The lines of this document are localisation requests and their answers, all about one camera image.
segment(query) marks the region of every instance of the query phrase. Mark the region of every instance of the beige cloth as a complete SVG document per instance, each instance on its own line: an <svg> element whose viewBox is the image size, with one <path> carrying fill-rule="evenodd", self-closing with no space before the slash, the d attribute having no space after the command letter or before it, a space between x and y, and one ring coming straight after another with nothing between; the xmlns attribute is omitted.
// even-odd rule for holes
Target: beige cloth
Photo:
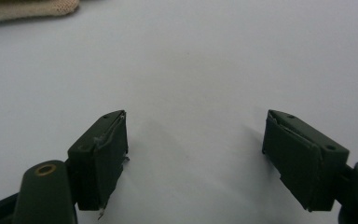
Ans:
<svg viewBox="0 0 358 224"><path fill-rule="evenodd" d="M0 21L62 16L75 11L79 0L0 0Z"/></svg>

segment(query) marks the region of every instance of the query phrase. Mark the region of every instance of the white table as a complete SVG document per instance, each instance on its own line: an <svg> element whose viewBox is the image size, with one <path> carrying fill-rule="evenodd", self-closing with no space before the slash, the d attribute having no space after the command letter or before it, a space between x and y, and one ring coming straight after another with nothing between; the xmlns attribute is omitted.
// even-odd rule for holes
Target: white table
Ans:
<svg viewBox="0 0 358 224"><path fill-rule="evenodd" d="M358 1L80 5L0 24L0 200L126 109L131 162L98 223L337 223L339 203L302 209L261 144L272 108L358 161Z"/></svg>

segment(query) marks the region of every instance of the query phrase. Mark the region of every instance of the knitted fabric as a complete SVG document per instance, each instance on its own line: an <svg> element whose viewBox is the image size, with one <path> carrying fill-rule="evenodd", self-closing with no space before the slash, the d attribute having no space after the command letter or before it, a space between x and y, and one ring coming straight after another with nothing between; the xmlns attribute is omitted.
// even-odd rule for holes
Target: knitted fabric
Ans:
<svg viewBox="0 0 358 224"><path fill-rule="evenodd" d="M62 16L75 11L79 0L0 0L0 21Z"/></svg>

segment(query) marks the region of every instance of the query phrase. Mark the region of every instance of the dark object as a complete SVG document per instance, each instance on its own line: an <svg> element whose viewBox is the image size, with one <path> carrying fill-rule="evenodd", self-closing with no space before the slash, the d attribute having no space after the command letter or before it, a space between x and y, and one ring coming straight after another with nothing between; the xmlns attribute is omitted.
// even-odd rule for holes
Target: dark object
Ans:
<svg viewBox="0 0 358 224"><path fill-rule="evenodd" d="M358 163L346 165L349 151L293 115L270 110L263 153L281 181L309 211L342 209L339 223L358 224Z"/></svg>
<svg viewBox="0 0 358 224"><path fill-rule="evenodd" d="M104 209L127 153L125 111L100 117L66 162L42 162L24 174L20 193L0 201L0 224L73 224L76 203L80 210Z"/></svg>

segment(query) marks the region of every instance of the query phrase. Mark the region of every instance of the brown fabric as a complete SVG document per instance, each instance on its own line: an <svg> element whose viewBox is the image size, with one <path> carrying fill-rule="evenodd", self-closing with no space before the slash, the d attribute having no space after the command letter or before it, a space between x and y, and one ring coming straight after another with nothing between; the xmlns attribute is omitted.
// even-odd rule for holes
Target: brown fabric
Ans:
<svg viewBox="0 0 358 224"><path fill-rule="evenodd" d="M0 0L0 21L62 16L75 11L79 0Z"/></svg>

